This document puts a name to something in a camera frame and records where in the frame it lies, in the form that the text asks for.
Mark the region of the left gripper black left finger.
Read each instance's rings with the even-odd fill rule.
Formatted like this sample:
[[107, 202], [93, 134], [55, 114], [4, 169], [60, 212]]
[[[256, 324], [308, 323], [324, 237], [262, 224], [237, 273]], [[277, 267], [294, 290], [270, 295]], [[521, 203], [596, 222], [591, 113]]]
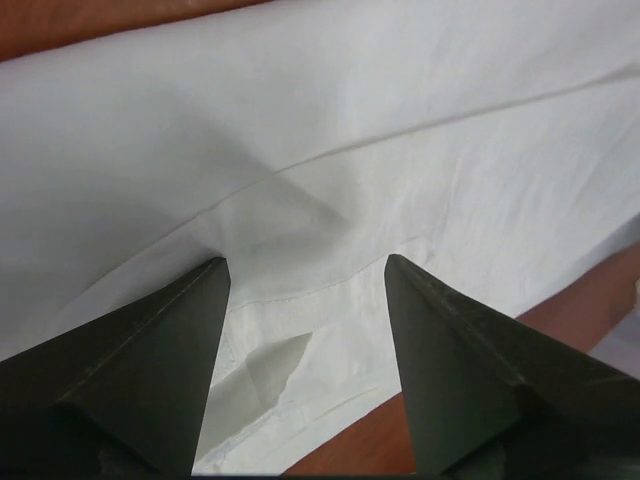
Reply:
[[230, 287], [213, 258], [4, 360], [2, 473], [190, 474]]

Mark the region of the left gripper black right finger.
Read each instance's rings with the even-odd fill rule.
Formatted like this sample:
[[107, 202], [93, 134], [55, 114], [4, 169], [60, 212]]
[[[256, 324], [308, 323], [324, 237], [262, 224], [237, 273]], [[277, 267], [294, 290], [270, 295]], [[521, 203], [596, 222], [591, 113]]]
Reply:
[[637, 379], [389, 256], [386, 298], [420, 475], [635, 475]]

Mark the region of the white long sleeve shirt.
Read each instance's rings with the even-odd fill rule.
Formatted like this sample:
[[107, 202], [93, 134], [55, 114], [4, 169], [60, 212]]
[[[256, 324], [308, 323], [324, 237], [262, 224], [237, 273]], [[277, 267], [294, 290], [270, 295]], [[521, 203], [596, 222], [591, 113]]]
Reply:
[[225, 257], [198, 473], [398, 393], [390, 254], [517, 316], [638, 238], [635, 1], [276, 1], [1, 66], [1, 354]]

